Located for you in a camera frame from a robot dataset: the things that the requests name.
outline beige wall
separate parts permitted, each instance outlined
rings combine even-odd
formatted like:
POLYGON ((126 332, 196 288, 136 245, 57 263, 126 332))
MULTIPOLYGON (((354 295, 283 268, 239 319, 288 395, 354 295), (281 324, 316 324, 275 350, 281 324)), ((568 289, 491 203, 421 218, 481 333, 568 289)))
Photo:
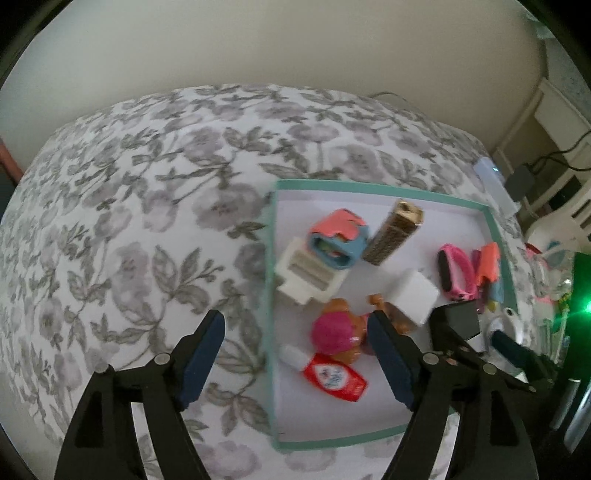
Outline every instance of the beige wall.
POLYGON ((22 166, 84 113, 220 82, 393 90, 491 148, 539 81, 515 0, 74 0, 0 90, 22 166))

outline red glue bottle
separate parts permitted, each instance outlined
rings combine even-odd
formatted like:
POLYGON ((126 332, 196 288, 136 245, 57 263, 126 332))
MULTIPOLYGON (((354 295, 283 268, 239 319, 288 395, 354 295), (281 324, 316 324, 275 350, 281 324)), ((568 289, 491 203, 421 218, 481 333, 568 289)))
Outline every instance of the red glue bottle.
POLYGON ((322 353, 308 353, 293 345, 282 345, 279 358, 302 372, 306 380, 322 391, 346 401, 358 401, 367 381, 348 365, 322 353))

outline pink watch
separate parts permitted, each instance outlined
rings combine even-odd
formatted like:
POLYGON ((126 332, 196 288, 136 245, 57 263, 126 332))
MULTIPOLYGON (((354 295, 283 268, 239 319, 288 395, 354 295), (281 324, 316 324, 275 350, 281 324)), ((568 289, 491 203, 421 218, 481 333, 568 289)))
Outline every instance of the pink watch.
POLYGON ((445 244, 437 254, 437 266, 441 278, 441 288, 445 296, 452 301, 466 301, 476 298, 476 273, 472 262, 459 247, 445 244), (457 278, 456 264, 464 276, 464 287, 457 278))

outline tablecloth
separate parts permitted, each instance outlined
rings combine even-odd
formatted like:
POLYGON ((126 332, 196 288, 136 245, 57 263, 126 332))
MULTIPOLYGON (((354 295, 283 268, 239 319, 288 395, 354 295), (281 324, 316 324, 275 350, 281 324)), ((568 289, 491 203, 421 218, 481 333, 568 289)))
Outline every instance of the tablecloth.
MULTIPOLYGON (((81 117, 47 141, 2 218, 1 366, 59 445, 98 363, 142 365, 217 308, 226 340, 183 413, 211 476, 379 479, 400 436, 291 453, 269 441, 259 301, 269 193, 277 179, 353 180, 491 205, 529 344, 531 269, 516 221, 472 170, 483 155, 476 138, 421 112, 323 89, 184 88, 81 117)), ((146 470, 161 478, 134 414, 146 470)), ((444 477, 456 431, 450 416, 432 478, 444 477)))

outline white tray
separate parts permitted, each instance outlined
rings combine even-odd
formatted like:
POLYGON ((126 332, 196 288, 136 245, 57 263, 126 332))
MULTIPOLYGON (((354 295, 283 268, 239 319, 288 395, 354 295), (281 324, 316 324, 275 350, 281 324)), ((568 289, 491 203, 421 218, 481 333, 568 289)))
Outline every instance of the white tray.
MULTIPOLYGON (((269 369, 271 371, 271 427, 275 447, 303 450, 353 445, 404 431, 411 412, 398 402, 377 359, 362 355, 352 367, 367 381, 368 388, 356 403, 333 398, 309 384, 303 376, 277 358, 277 346, 290 343, 311 350, 311 324, 322 309, 314 301, 295 307, 274 290, 272 267, 294 236, 305 238, 311 225, 339 208, 361 216, 371 235, 379 228, 397 199, 410 199, 424 212, 424 223, 380 267, 359 261, 341 286, 343 297, 356 314, 370 312, 366 296, 388 294, 397 277, 407 268, 421 270, 438 285, 436 256, 445 243, 467 253, 496 241, 502 242, 487 206, 454 197, 343 181, 280 180, 274 198, 275 225, 272 248, 268 249, 267 302, 269 309, 269 369)), ((502 259, 505 305, 516 308, 515 293, 506 259, 502 259)), ((438 305, 448 303, 440 296, 438 305)), ((411 334, 422 351, 431 349, 428 326, 411 334)))

